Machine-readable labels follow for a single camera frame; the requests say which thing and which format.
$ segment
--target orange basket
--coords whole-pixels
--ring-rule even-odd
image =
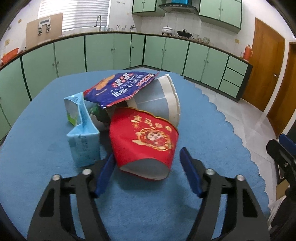
[[[16,48],[14,50],[11,50],[10,52],[8,52],[7,54],[5,54],[2,57],[2,62],[3,64],[6,64],[7,62],[9,62],[9,60],[13,59],[15,56],[17,56],[17,52],[18,52],[19,48]]]

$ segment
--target faucet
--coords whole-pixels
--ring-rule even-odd
[[[98,15],[98,16],[97,16],[97,18],[96,18],[96,24],[95,24],[94,26],[95,26],[95,27],[97,26],[97,23],[98,23],[99,17],[100,17],[100,28],[99,28],[99,32],[101,32],[101,25],[102,25],[102,16],[101,16],[101,15]]]

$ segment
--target red paper bowl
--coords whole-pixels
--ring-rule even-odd
[[[178,137],[167,120],[134,108],[117,108],[111,119],[110,138],[118,167],[145,179],[168,176]]]

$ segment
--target screw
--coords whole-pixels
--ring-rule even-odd
[[[60,180],[60,178],[61,178],[61,176],[60,176],[59,174],[56,174],[56,175],[54,175],[54,176],[52,177],[52,179],[53,179],[54,181],[58,181],[58,180]]]
[[[215,174],[215,171],[213,169],[206,169],[206,174],[208,175],[214,175]]]
[[[237,180],[243,181],[243,180],[245,180],[245,178],[243,175],[237,175]]]
[[[91,174],[91,170],[90,170],[90,169],[84,169],[84,170],[82,171],[82,174],[83,174],[83,175],[89,175],[89,174]]]

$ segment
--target white pot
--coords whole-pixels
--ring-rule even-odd
[[[173,29],[170,28],[170,27],[167,25],[166,27],[163,27],[163,28],[162,28],[161,32],[162,32],[163,34],[172,34]]]

